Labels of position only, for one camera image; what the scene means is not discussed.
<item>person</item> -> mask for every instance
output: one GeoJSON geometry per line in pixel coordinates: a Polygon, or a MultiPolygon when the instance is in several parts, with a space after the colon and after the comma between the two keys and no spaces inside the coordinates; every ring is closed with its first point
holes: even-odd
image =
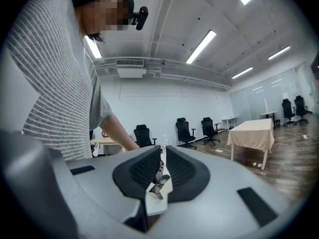
{"type": "Polygon", "coordinates": [[[61,151],[65,160],[91,158],[89,131],[98,126],[126,150],[139,146],[104,99],[84,37],[121,29],[134,0],[29,0],[6,40],[15,64],[38,92],[23,133],[61,151]]]}

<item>gray striped t-shirt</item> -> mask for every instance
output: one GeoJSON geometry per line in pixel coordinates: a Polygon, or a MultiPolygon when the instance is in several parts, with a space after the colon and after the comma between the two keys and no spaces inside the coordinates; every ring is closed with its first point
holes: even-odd
{"type": "Polygon", "coordinates": [[[24,134],[62,152],[92,157],[89,131],[112,114],[76,20],[71,0],[29,0],[5,45],[39,93],[24,134]]]}

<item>white ceiling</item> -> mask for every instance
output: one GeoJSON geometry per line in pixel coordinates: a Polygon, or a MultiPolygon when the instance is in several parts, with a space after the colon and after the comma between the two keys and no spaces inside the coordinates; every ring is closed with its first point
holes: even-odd
{"type": "Polygon", "coordinates": [[[149,9],[143,30],[131,26],[107,32],[105,43],[98,44],[106,60],[92,58],[97,68],[110,73],[114,57],[157,58],[169,61],[163,66],[160,60],[145,59],[146,67],[231,86],[231,76],[250,66],[265,68],[280,47],[301,50],[307,34],[291,0],[251,0],[247,5],[240,0],[135,0],[135,11],[141,6],[149,9]],[[184,64],[210,29],[216,37],[192,66],[184,64]]]}

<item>wooden floor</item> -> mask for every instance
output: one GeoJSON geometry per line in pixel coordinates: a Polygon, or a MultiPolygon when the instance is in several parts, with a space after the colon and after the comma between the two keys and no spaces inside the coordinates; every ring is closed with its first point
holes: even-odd
{"type": "MultiPolygon", "coordinates": [[[[311,138],[304,139],[303,134],[319,142],[319,118],[307,115],[309,124],[281,126],[274,129],[275,143],[268,153],[265,170],[253,166],[263,162],[264,153],[260,150],[234,147],[234,161],[241,163],[250,171],[281,191],[293,203],[306,197],[315,185],[319,175],[319,144],[311,138]]],[[[219,136],[221,142],[213,146],[203,141],[194,143],[197,150],[230,159],[230,146],[226,146],[228,133],[219,136]]]]}

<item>glass wall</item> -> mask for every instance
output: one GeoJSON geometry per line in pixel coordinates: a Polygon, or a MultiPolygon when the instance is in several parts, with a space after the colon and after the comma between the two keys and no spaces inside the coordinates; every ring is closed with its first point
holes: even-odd
{"type": "Polygon", "coordinates": [[[293,112],[296,96],[303,96],[305,106],[311,107],[310,111],[315,113],[319,107],[313,103],[317,100],[318,93],[311,73],[306,65],[302,65],[299,68],[290,69],[265,81],[231,93],[230,98],[234,115],[238,117],[236,125],[246,120],[265,119],[266,116],[260,115],[265,112],[274,112],[275,119],[280,120],[280,123],[283,124],[285,122],[282,107],[283,99],[289,99],[293,112]]]}

